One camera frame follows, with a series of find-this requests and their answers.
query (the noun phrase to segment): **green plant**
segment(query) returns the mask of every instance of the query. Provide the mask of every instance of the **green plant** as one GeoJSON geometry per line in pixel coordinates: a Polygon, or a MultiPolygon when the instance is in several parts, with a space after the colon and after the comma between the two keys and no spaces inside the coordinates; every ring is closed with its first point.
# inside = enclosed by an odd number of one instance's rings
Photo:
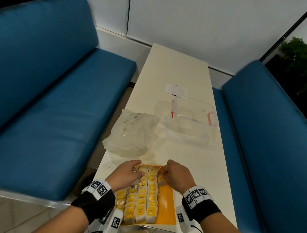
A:
{"type": "Polygon", "coordinates": [[[307,44],[302,38],[292,37],[291,41],[283,42],[279,50],[283,53],[286,73],[299,95],[307,90],[307,44]]]}

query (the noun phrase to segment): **white table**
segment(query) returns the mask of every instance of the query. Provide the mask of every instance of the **white table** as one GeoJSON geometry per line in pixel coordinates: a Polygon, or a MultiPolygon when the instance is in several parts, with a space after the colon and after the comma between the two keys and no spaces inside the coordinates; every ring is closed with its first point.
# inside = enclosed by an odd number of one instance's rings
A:
{"type": "MultiPolygon", "coordinates": [[[[187,89],[188,97],[210,103],[215,108],[207,63],[154,44],[126,105],[126,109],[133,112],[154,114],[161,119],[150,143],[151,152],[140,159],[143,164],[157,165],[165,165],[168,159],[173,159],[188,167],[195,182],[210,192],[223,214],[237,226],[220,129],[215,135],[217,146],[210,149],[179,145],[167,140],[163,133],[163,118],[170,113],[173,99],[172,95],[165,93],[167,83],[187,89]]],[[[106,178],[118,165],[131,159],[135,158],[120,157],[107,150],[95,179],[106,178]]],[[[181,199],[182,196],[174,191],[175,207],[181,205],[181,199]]],[[[175,226],[155,224],[154,227],[181,232],[178,220],[175,226]]]]}

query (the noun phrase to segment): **black wrist strap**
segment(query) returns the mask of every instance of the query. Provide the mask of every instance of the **black wrist strap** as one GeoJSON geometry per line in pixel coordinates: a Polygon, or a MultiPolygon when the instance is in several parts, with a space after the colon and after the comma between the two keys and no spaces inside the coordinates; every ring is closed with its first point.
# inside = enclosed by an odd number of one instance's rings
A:
{"type": "Polygon", "coordinates": [[[182,205],[189,220],[195,219],[199,224],[209,215],[218,213],[220,209],[213,202],[213,198],[202,186],[190,188],[183,194],[182,205]]]}
{"type": "Polygon", "coordinates": [[[85,213],[88,223],[104,217],[115,205],[115,195],[104,180],[93,181],[84,192],[72,202],[72,206],[80,207],[85,213]]]}

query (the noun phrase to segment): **plastic container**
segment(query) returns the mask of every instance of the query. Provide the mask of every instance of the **plastic container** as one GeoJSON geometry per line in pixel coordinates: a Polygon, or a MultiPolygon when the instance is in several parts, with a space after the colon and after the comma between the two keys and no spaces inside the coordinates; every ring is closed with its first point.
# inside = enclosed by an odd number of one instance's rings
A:
{"type": "Polygon", "coordinates": [[[219,123],[214,107],[203,101],[177,96],[172,99],[170,110],[164,118],[164,133],[168,140],[207,148],[219,123]]]}

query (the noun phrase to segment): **blue cushion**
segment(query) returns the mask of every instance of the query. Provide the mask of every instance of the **blue cushion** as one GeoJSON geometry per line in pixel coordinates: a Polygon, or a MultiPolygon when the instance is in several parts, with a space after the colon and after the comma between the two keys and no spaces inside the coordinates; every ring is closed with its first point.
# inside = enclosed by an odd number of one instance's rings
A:
{"type": "Polygon", "coordinates": [[[219,118],[227,172],[238,229],[241,233],[262,232],[252,201],[253,199],[249,190],[248,181],[244,173],[239,145],[237,144],[223,92],[213,88],[213,95],[216,105],[216,112],[219,118]]]}
{"type": "Polygon", "coordinates": [[[253,61],[223,86],[268,232],[306,232],[307,120],[253,61]]]}
{"type": "Polygon", "coordinates": [[[63,200],[130,82],[136,63],[94,49],[0,135],[0,188],[63,200]]]}
{"type": "Polygon", "coordinates": [[[98,45],[87,0],[0,9],[0,127],[98,45]]]}

